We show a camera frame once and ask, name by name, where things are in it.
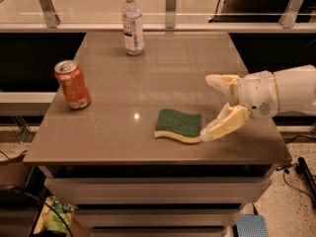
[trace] orange soda can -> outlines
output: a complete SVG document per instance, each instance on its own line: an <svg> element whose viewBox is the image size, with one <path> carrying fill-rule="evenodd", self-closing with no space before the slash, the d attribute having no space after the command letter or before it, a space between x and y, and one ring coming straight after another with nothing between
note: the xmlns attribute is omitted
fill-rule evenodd
<svg viewBox="0 0 316 237"><path fill-rule="evenodd" d="M76 110L89 106L90 93L78 63L73 60L64 60L55 65L54 70L67 105Z"/></svg>

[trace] cabinet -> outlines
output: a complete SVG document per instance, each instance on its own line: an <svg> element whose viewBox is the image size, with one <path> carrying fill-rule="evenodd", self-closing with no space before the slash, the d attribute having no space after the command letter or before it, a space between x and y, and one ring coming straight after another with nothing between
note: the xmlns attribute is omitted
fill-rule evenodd
<svg viewBox="0 0 316 237"><path fill-rule="evenodd" d="M204 81L247 74L229 35L145 33L138 56L125 53L121 32L86 38L80 65L92 103L74 112L59 90L25 163L40 166L91 236L224 236L291 161L273 121L193 145L153 133L163 108L199 113L205 126L231 101Z"/></svg>

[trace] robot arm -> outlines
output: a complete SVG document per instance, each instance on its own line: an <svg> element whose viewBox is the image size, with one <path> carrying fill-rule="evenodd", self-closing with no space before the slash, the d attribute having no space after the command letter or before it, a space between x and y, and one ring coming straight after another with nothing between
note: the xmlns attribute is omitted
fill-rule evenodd
<svg viewBox="0 0 316 237"><path fill-rule="evenodd" d="M316 69L306 65L271 73L262 71L244 78L208 75L208 86L233 97L237 106L224 106L217 119L200 133L201 140L222 137L243 126L248 118L271 118L282 112L316 116Z"/></svg>

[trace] plastic bottle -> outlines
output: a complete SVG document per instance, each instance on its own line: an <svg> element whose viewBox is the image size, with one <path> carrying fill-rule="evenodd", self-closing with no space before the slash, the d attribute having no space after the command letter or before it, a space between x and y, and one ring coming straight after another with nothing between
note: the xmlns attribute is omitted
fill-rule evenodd
<svg viewBox="0 0 316 237"><path fill-rule="evenodd" d="M144 49L142 11L134 0L126 0L121 9L124 40L127 53L137 55Z"/></svg>

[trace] green sponge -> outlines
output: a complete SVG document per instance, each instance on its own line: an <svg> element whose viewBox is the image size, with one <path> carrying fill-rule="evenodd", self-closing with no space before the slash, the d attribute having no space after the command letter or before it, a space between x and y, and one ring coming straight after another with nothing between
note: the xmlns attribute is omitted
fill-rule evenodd
<svg viewBox="0 0 316 237"><path fill-rule="evenodd" d="M185 114L173 109L159 112L155 138L170 137L185 143L200 142L201 115Z"/></svg>

